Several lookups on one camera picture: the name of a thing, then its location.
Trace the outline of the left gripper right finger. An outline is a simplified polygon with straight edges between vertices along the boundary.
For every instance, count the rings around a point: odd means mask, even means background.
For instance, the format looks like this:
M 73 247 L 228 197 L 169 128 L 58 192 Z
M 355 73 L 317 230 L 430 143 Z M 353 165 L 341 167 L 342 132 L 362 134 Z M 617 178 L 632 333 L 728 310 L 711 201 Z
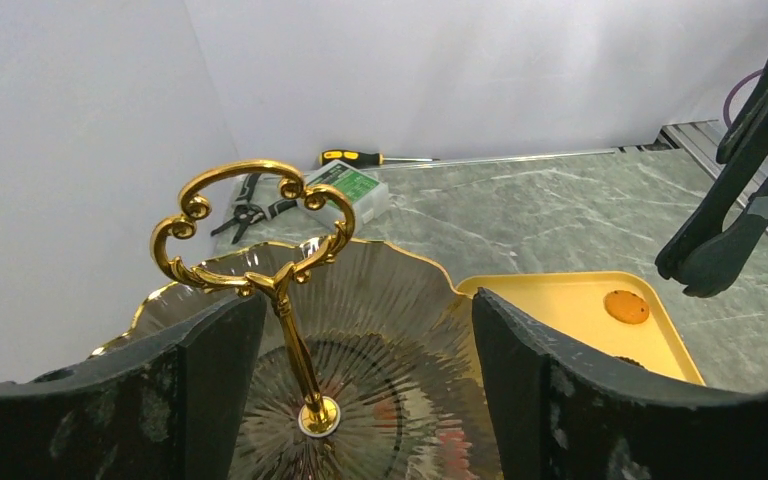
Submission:
M 506 478 L 768 479 L 768 391 L 648 371 L 487 289 L 472 321 Z

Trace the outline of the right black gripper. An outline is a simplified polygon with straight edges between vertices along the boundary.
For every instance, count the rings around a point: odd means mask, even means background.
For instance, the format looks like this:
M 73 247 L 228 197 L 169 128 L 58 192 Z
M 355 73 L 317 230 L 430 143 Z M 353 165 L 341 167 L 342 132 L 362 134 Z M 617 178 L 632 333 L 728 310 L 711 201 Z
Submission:
M 677 279 L 680 272 L 686 296 L 710 298 L 731 287 L 764 235 L 768 196 L 753 197 L 724 232 L 722 227 L 728 211 L 767 155 L 768 58 L 755 89 L 717 148 L 715 160 L 723 170 L 656 257 L 655 266 L 662 278 Z

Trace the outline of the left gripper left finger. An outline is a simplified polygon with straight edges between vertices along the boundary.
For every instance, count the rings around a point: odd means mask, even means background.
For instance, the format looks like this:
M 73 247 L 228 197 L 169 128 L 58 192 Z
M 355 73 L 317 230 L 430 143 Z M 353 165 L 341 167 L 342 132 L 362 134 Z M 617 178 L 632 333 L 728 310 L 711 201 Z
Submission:
M 0 479 L 224 479 L 263 296 L 216 304 L 28 383 L 0 383 Z

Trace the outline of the black sandwich cookie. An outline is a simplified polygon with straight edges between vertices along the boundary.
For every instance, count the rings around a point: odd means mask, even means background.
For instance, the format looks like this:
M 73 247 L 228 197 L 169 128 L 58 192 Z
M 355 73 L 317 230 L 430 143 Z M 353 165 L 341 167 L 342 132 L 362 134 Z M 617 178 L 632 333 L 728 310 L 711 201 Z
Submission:
M 625 362 L 627 364 L 630 364 L 630 365 L 633 365 L 633 366 L 645 369 L 645 367 L 640 362 L 638 362 L 637 360 L 634 360 L 632 358 L 628 358 L 628 357 L 624 357 L 624 356 L 615 356 L 614 358 L 616 358 L 617 360 L 623 361 L 623 362 Z

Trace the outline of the three-tier black dessert stand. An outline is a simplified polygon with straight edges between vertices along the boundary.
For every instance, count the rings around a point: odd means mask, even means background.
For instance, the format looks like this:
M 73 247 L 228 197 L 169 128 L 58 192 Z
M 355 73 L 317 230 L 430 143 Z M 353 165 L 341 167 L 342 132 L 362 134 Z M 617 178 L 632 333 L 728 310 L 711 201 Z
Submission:
M 241 174 L 278 177 L 281 196 L 335 207 L 329 234 L 262 242 L 187 266 L 167 250 L 211 212 L 203 190 Z M 288 338 L 265 315 L 228 475 L 232 479 L 499 479 L 502 469 L 472 326 L 472 301 L 437 263 L 358 240 L 347 194 L 274 160 L 208 170 L 180 191 L 150 249 L 168 283 L 139 306 L 106 354 L 242 293 L 284 289 Z

